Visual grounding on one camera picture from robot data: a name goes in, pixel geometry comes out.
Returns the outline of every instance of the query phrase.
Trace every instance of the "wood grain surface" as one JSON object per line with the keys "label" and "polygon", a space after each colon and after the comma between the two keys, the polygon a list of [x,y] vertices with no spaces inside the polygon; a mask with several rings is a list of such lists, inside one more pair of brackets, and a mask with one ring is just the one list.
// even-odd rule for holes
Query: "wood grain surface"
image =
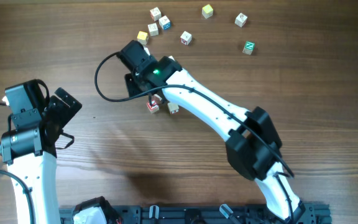
{"label": "wood grain surface", "polygon": [[[65,128],[74,145],[58,151],[60,205],[101,195],[113,205],[265,203],[227,163],[220,137],[189,112],[151,115],[145,98],[109,103],[97,94],[98,63],[147,31],[158,6],[173,26],[150,38],[156,58],[173,55],[226,100],[268,111],[296,194],[330,204],[334,223],[358,223],[358,1],[213,1],[214,16],[203,19],[207,3],[0,6],[0,100],[6,87],[39,78],[84,105]],[[240,12],[249,17],[243,28],[234,24]],[[184,30],[190,46],[180,43]],[[242,53],[247,40],[256,43],[251,56]],[[106,63],[105,95],[127,96],[125,73],[118,60]],[[0,138],[9,113],[0,107]],[[16,222],[11,182],[0,176],[0,223]]]}

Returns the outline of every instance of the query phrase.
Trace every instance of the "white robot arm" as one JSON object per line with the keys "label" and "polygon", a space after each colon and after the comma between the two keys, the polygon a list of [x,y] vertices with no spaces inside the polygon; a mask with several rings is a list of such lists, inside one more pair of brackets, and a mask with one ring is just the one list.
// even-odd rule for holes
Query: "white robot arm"
{"label": "white robot arm", "polygon": [[[47,91],[44,98],[39,87]],[[22,186],[12,179],[16,196],[17,219],[20,224],[60,223],[56,194],[55,142],[60,135],[74,137],[63,132],[63,127],[81,109],[82,105],[62,88],[49,96],[46,84],[31,80],[6,88],[4,101],[11,107],[8,132],[0,142],[0,155],[8,172],[20,178],[30,192],[33,208],[29,208]],[[11,130],[13,121],[15,130]]]}
{"label": "white robot arm", "polygon": [[[247,109],[227,102],[218,95],[214,94],[212,91],[209,91],[203,85],[198,83],[184,68],[180,72],[175,72],[167,80],[167,84],[186,85],[190,88],[194,88],[219,103],[241,121],[244,122],[247,119]],[[224,114],[222,110],[197,94],[182,88],[164,88],[162,91],[168,101],[182,106],[199,117],[199,119],[203,120],[206,124],[213,128],[225,142],[230,138],[229,132],[231,130],[237,130],[240,128],[240,124],[237,121],[228,119],[227,115]],[[279,162],[276,162],[268,170],[265,179],[259,180],[258,178],[255,178],[255,181],[262,193],[265,195],[269,210],[280,219],[285,220],[290,216],[290,208],[288,206],[284,190],[278,183],[277,178],[274,177],[277,172],[283,172],[282,165]],[[292,209],[296,210],[300,202],[299,197],[293,193],[287,179],[284,178],[284,176],[280,175],[279,178],[281,179],[282,184],[290,197]]]}

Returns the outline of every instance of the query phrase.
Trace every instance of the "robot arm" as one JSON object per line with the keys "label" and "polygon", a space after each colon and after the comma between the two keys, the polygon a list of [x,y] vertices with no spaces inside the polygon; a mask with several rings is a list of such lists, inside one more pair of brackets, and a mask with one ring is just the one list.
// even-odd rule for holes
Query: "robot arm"
{"label": "robot arm", "polygon": [[[46,98],[39,84],[46,88]],[[12,110],[10,118],[16,129],[9,128],[2,135],[2,161],[7,164],[7,170],[22,179],[30,189],[35,223],[60,223],[56,194],[56,149],[59,148],[55,147],[55,142],[61,134],[71,137],[63,132],[63,127],[82,105],[62,88],[55,92],[61,99],[49,97],[46,85],[40,80],[12,86],[5,93],[5,100]],[[12,179],[12,183],[18,222],[31,223],[33,220],[29,216],[29,205],[23,189],[16,180]]]}
{"label": "robot arm", "polygon": [[[250,113],[249,110],[227,102],[199,84],[184,68],[180,72],[175,72],[167,80],[167,84],[186,85],[194,88],[225,107],[225,109],[237,116],[237,118],[243,122],[247,119],[246,113]],[[203,120],[206,124],[213,128],[225,142],[227,142],[227,140],[231,137],[231,130],[237,130],[240,128],[240,124],[238,122],[233,119],[228,119],[229,117],[219,108],[197,94],[181,88],[164,88],[162,91],[168,101],[182,106],[199,117],[199,119]],[[266,178],[255,178],[255,181],[262,193],[265,195],[269,210],[280,219],[285,220],[290,216],[290,208],[288,207],[287,197],[275,177],[277,172],[283,172],[282,165],[279,162],[275,162],[274,165],[267,171]],[[289,194],[293,210],[296,210],[300,202],[299,197],[293,193],[287,179],[284,178],[284,176],[280,175],[278,178],[281,179],[285,190]]]}
{"label": "robot arm", "polygon": [[[198,83],[172,57],[163,57],[157,62],[149,51],[144,50],[143,46],[136,41],[125,46],[119,52],[118,57],[130,71],[133,71],[130,77],[126,76],[129,96],[167,85],[190,87],[211,98],[251,127],[254,133],[257,133],[277,154],[280,154],[281,140],[269,115],[263,109],[256,108],[249,111],[227,102]],[[168,101],[184,107],[222,137],[226,143],[227,159],[230,165],[245,178],[256,181],[266,198],[268,209],[273,214],[285,221],[290,219],[291,211],[294,214],[300,212],[297,211],[300,204],[299,197],[293,193],[287,179],[278,175],[283,172],[281,163],[258,138],[253,134],[245,137],[247,130],[206,98],[184,88],[165,87],[161,89]]]}

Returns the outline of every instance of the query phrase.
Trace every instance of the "small cube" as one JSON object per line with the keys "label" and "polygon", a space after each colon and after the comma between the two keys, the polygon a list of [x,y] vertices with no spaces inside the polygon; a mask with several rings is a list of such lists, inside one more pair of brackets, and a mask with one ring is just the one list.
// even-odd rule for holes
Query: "small cube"
{"label": "small cube", "polygon": [[214,14],[214,9],[211,7],[210,4],[208,4],[203,7],[202,13],[203,13],[203,16],[205,17],[205,19],[208,19],[209,17],[211,17]]}
{"label": "small cube", "polygon": [[247,41],[246,45],[244,46],[244,49],[242,50],[242,53],[251,55],[254,48],[255,48],[255,43]]}
{"label": "small cube", "polygon": [[149,24],[149,33],[151,37],[158,35],[158,27],[156,23]]}
{"label": "small cube", "polygon": [[171,114],[179,112],[179,105],[176,103],[168,103],[168,109]]}
{"label": "small cube", "polygon": [[137,41],[139,41],[143,45],[146,45],[148,40],[149,35],[146,32],[139,31],[139,34],[137,35]]}
{"label": "small cube", "polygon": [[161,11],[158,9],[158,7],[155,7],[154,9],[150,10],[150,15],[154,21],[157,21],[161,18]]}
{"label": "small cube", "polygon": [[237,26],[242,27],[247,22],[247,18],[248,17],[246,15],[244,15],[243,13],[240,13],[236,17],[236,21],[234,23],[237,24]]}
{"label": "small cube", "polygon": [[150,113],[155,113],[160,109],[160,107],[158,106],[158,104],[156,104],[156,102],[154,100],[152,100],[152,104],[153,105],[150,105],[150,103],[147,102],[146,105],[147,105],[147,108],[149,109]]}
{"label": "small cube", "polygon": [[163,103],[162,97],[158,96],[157,94],[154,94],[152,96],[152,102],[155,101],[157,104]]}
{"label": "small cube", "polygon": [[167,16],[161,17],[158,22],[163,30],[169,29],[171,27],[171,21],[169,21]]}
{"label": "small cube", "polygon": [[182,35],[180,36],[180,41],[185,45],[189,45],[189,43],[191,41],[191,34],[189,34],[188,32],[184,31],[182,33]]}

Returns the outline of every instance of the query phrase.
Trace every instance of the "yellow block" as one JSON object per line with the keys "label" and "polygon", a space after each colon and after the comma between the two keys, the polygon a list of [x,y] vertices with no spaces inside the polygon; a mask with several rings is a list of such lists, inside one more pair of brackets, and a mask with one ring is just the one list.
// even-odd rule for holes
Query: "yellow block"
{"label": "yellow block", "polygon": [[139,40],[147,40],[147,33],[146,32],[143,32],[143,31],[139,31],[139,34],[137,35],[137,38]]}
{"label": "yellow block", "polygon": [[205,13],[210,13],[210,12],[212,12],[214,9],[211,7],[210,4],[208,4],[208,5],[206,5],[206,6],[203,7],[203,10],[204,10]]}

